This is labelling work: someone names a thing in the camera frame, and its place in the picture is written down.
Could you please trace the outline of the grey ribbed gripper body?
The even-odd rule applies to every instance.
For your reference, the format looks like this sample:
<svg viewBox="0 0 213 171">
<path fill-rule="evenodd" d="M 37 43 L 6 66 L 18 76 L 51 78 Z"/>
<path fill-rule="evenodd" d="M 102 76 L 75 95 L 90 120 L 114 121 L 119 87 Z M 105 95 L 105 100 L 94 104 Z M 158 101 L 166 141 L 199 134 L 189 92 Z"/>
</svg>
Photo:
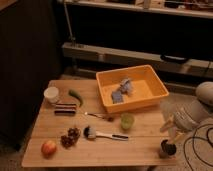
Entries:
<svg viewBox="0 0 213 171">
<path fill-rule="evenodd" d="M 174 123 L 182 131 L 192 131 L 208 117 L 209 108 L 201 102 L 177 106 L 174 110 Z"/>
</svg>

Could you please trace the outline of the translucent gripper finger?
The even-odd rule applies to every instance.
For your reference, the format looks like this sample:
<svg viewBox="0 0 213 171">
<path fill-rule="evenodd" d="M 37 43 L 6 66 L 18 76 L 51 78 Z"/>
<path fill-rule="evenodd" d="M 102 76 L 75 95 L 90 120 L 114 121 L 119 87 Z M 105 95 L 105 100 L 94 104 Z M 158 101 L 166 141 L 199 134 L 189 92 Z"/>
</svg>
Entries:
<svg viewBox="0 0 213 171">
<path fill-rule="evenodd" d="M 160 128 L 161 132 L 165 132 L 168 129 L 172 128 L 174 126 L 174 117 L 170 116 L 167 121 L 163 124 L 163 126 Z"/>
<path fill-rule="evenodd" d="M 175 144 L 175 143 L 181 141 L 184 138 L 184 136 L 186 135 L 185 132 L 183 132 L 181 130 L 177 130 L 177 129 L 172 129 L 170 131 L 170 133 L 171 133 L 171 137 L 168 140 L 169 144 Z"/>
</svg>

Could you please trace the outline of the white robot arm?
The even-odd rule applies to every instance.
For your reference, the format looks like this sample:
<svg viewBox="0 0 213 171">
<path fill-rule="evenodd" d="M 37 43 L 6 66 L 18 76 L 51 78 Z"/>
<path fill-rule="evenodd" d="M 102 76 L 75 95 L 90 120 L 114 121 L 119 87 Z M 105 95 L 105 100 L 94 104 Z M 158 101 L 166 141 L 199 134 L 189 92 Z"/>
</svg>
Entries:
<svg viewBox="0 0 213 171">
<path fill-rule="evenodd" d="M 175 144 L 188 132 L 195 130 L 207 118 L 213 118 L 213 82 L 203 82 L 195 89 L 196 99 L 176 108 L 160 128 L 161 132 L 175 128 L 167 143 Z"/>
</svg>

